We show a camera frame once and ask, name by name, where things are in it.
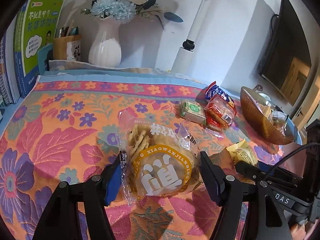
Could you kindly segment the yellow small cake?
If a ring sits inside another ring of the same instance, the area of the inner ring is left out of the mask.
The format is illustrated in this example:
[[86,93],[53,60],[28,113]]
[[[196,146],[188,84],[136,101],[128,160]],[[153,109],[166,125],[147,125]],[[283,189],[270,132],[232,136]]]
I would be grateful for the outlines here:
[[229,152],[234,165],[240,161],[244,161],[253,166],[257,166],[258,164],[258,159],[253,148],[251,148],[245,139],[227,147],[226,150]]

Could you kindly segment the red caramel biscuit pack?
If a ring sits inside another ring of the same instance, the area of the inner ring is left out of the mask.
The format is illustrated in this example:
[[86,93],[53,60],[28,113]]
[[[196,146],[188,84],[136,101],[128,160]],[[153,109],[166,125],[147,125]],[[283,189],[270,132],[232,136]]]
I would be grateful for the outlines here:
[[237,114],[234,101],[227,96],[214,95],[204,107],[206,114],[206,128],[222,134],[229,129]]

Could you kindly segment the clear bag small round crackers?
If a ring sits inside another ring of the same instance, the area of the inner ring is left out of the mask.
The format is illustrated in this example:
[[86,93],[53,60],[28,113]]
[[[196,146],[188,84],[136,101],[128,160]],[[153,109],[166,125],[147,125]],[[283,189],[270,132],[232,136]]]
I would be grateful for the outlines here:
[[178,132],[127,110],[120,112],[118,121],[121,182],[129,204],[189,193],[200,186],[200,149],[189,120]]

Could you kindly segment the floral orange pink tablecloth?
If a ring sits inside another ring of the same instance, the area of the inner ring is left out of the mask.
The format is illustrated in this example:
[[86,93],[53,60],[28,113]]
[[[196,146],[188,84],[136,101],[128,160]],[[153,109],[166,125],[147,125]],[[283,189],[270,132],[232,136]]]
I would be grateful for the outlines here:
[[[178,131],[182,99],[202,101],[205,85],[166,75],[68,72],[38,78],[1,127],[1,218],[15,239],[32,239],[61,181],[77,184],[114,162],[118,116]],[[208,239],[220,209],[204,187],[106,208],[117,239]]]

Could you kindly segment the green white cracker pack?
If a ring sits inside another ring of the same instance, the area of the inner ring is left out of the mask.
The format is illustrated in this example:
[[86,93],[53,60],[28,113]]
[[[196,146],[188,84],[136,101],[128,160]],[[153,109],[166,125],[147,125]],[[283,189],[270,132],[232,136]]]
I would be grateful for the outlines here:
[[197,102],[185,99],[181,100],[180,116],[202,126],[206,124],[206,114],[204,109]]

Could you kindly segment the blue red chip bag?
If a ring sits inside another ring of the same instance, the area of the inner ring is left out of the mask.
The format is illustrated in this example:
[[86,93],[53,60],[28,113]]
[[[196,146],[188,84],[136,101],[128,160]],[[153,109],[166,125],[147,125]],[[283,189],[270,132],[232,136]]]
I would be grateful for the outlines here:
[[231,107],[235,106],[233,99],[223,89],[221,89],[214,81],[206,88],[204,93],[204,99],[207,102],[209,102],[210,99],[215,95],[218,95],[221,98],[223,98],[223,100],[225,100]]

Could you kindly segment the white pipe with black clamp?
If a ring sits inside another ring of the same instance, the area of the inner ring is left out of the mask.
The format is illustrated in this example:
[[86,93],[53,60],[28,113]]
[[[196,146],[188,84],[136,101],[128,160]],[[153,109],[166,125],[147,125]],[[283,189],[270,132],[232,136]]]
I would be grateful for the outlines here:
[[211,0],[202,0],[186,40],[179,48],[171,72],[186,75],[192,63],[197,38],[207,15]]

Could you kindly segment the stack of upright books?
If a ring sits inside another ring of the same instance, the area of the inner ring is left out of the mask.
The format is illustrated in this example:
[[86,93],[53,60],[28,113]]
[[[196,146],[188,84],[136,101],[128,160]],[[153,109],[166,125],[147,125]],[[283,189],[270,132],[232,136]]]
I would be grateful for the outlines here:
[[1,40],[1,92],[5,103],[17,103],[25,98],[34,87],[39,68],[30,72],[24,70],[22,46],[22,25],[28,1],[19,9]]

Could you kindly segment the white ceramic vase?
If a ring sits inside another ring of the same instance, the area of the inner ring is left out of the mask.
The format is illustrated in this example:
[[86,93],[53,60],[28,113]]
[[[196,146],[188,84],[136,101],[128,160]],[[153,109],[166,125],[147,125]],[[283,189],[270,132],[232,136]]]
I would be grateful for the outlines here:
[[116,68],[121,62],[120,22],[111,16],[97,18],[97,22],[98,32],[90,48],[88,62],[101,68]]

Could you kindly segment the wooden pen holder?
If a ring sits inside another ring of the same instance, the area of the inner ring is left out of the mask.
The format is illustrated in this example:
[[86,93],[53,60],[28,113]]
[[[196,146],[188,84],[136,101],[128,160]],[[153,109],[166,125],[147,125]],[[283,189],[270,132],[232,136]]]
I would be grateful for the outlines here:
[[80,61],[81,35],[71,35],[53,39],[53,59]]

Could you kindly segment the green cover book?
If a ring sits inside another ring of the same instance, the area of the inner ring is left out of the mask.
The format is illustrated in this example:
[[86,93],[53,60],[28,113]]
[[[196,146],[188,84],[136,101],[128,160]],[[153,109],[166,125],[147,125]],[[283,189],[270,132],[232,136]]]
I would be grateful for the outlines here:
[[24,75],[37,65],[37,52],[52,43],[63,0],[29,0],[22,25],[21,57]]

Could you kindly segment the blue white artificial flowers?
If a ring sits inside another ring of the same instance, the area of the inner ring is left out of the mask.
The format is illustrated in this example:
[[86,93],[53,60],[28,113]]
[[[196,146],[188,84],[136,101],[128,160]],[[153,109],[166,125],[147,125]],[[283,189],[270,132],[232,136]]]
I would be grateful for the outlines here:
[[91,7],[81,9],[80,13],[101,20],[111,18],[121,24],[127,24],[137,16],[155,17],[159,21],[164,18],[170,22],[183,22],[175,13],[160,9],[157,0],[93,0]]

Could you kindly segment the black wall television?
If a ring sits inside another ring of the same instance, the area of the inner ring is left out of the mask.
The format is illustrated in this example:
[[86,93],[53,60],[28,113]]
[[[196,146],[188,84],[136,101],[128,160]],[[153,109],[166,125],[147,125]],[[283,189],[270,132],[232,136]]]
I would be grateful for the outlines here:
[[298,15],[289,0],[281,0],[259,74],[293,106],[310,69],[310,52]]

